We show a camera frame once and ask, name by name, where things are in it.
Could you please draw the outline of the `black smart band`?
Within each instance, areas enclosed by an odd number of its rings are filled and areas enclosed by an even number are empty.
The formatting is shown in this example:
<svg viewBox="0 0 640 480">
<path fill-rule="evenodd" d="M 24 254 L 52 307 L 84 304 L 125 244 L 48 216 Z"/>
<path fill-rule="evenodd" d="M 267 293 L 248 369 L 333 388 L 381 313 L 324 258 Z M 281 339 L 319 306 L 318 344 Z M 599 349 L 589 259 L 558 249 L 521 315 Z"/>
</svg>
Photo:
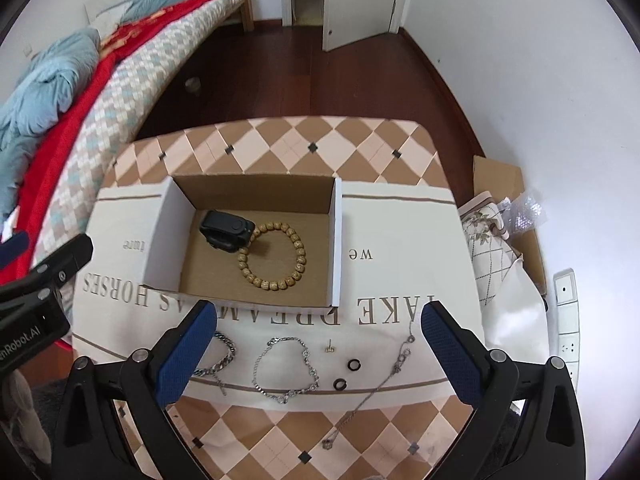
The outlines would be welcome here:
<svg viewBox="0 0 640 480">
<path fill-rule="evenodd" d="M 224 252 L 238 252 L 247 247 L 255 229 L 254 222 L 220 210 L 207 211 L 200 224 L 206 242 Z"/>
</svg>

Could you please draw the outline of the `folded patterned cloth bag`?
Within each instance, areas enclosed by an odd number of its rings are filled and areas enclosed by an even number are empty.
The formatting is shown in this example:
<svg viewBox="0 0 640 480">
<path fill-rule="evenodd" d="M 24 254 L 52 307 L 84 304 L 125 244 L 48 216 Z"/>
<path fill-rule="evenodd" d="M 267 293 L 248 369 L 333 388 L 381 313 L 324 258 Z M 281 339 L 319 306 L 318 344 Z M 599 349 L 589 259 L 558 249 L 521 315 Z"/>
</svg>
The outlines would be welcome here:
<svg viewBox="0 0 640 480">
<path fill-rule="evenodd" d="M 458 209 L 475 275 L 485 344 L 515 361 L 542 364 L 550 356 L 544 300 L 524 269 L 523 255 L 494 198 L 481 192 Z"/>
</svg>

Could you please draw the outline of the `white power strip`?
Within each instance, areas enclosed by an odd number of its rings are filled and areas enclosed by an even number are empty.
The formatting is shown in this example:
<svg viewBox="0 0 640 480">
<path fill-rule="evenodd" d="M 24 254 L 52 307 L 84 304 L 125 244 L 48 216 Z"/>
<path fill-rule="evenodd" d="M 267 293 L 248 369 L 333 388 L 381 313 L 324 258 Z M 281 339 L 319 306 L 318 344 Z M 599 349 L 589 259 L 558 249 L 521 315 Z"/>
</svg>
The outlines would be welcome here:
<svg viewBox="0 0 640 480">
<path fill-rule="evenodd" d="M 556 317 L 556 352 L 577 389 L 580 360 L 579 301 L 575 272 L 566 269 L 553 277 Z"/>
</svg>

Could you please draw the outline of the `checkered tablecloth with text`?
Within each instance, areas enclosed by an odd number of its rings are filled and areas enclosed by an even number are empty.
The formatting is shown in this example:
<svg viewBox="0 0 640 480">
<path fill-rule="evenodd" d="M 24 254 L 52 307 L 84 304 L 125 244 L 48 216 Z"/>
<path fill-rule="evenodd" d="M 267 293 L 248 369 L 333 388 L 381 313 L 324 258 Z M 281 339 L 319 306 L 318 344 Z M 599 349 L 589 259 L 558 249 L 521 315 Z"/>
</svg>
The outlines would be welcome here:
<svg viewBox="0 0 640 480">
<path fill-rule="evenodd" d="M 435 145 L 415 122 L 293 117 L 183 130 L 120 148 L 88 225 L 73 346 L 98 363 L 151 347 L 201 297 L 142 283 L 168 178 L 342 182 L 340 302 L 311 312 L 211 301 L 221 338 L 170 416 L 217 479 L 421 479 L 469 417 L 420 331 L 440 301 L 482 332 L 462 226 Z M 332 340 L 333 353 L 324 348 Z"/>
</svg>

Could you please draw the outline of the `bed with checkered mattress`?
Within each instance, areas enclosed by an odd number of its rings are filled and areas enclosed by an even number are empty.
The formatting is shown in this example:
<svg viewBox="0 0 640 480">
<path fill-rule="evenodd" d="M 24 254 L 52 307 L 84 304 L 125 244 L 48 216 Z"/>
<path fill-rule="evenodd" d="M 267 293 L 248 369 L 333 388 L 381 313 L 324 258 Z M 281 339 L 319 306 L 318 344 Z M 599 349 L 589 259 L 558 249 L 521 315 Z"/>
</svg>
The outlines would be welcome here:
<svg viewBox="0 0 640 480">
<path fill-rule="evenodd" d="M 211 1 L 167 25 L 116 65 L 113 77 L 82 124 L 58 180 L 29 269 L 85 231 L 104 174 L 119 147 L 136 136 L 168 82 L 200 43 L 244 1 Z M 114 9 L 101 14 L 88 27 L 117 23 L 116 30 L 118 20 L 119 13 Z M 1 222 L 15 226 L 16 220 L 17 207 L 8 220 Z"/>
</svg>

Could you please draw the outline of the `light blue duvet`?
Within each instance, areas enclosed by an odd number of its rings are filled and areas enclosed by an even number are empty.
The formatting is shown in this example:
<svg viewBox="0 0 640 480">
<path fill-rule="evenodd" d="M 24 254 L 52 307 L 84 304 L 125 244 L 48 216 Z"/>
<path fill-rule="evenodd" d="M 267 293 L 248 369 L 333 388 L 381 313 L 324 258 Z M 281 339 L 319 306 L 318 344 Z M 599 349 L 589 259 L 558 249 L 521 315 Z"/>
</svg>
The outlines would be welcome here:
<svg viewBox="0 0 640 480">
<path fill-rule="evenodd" d="M 28 164 L 42 138 L 88 87 L 100 42 L 117 23 L 86 27 L 41 50 L 1 105 L 1 220 L 16 208 Z"/>
</svg>

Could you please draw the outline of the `clear plastic wrap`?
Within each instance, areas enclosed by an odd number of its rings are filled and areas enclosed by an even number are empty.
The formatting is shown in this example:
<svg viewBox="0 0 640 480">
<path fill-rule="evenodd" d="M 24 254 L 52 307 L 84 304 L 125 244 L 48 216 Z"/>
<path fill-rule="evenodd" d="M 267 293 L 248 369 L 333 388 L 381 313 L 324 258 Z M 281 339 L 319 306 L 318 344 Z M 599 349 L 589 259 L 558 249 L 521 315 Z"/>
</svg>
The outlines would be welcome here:
<svg viewBox="0 0 640 480">
<path fill-rule="evenodd" d="M 514 200 L 506 197 L 499 210 L 506 230 L 513 236 L 534 230 L 547 221 L 541 196 L 535 190 L 524 191 Z"/>
</svg>

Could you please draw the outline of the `open cardboard box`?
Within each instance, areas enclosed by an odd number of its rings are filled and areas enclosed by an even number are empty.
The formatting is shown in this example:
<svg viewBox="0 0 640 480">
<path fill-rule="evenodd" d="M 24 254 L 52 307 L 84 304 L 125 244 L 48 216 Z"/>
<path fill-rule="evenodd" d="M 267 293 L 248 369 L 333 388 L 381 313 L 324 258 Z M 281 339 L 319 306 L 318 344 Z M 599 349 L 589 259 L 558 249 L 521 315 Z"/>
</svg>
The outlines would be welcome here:
<svg viewBox="0 0 640 480">
<path fill-rule="evenodd" d="M 247 308 L 311 312 L 340 302 L 342 182 L 211 174 L 162 184 L 144 286 Z"/>
</svg>

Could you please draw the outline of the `red blanket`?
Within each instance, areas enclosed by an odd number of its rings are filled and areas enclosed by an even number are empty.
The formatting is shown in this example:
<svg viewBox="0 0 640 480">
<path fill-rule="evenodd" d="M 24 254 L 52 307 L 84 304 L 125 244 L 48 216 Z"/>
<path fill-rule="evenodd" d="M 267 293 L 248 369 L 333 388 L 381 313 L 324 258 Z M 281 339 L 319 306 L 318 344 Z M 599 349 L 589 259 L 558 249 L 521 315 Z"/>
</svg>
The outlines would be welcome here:
<svg viewBox="0 0 640 480">
<path fill-rule="evenodd" d="M 217 3 L 227 0 L 183 0 L 168 4 L 145 18 L 118 26 L 111 36 L 105 39 L 101 61 L 96 66 L 88 87 L 80 92 L 74 104 L 62 115 L 58 123 L 46 132 L 35 150 L 35 157 L 28 164 L 23 182 L 17 191 L 15 225 L 18 232 L 28 235 L 28 243 L 18 256 L 2 266 L 2 284 L 24 278 L 28 273 L 58 180 L 82 124 L 94 107 L 94 102 L 99 99 L 100 93 L 113 77 L 116 65 L 150 41 L 167 25 L 211 1 Z"/>
</svg>

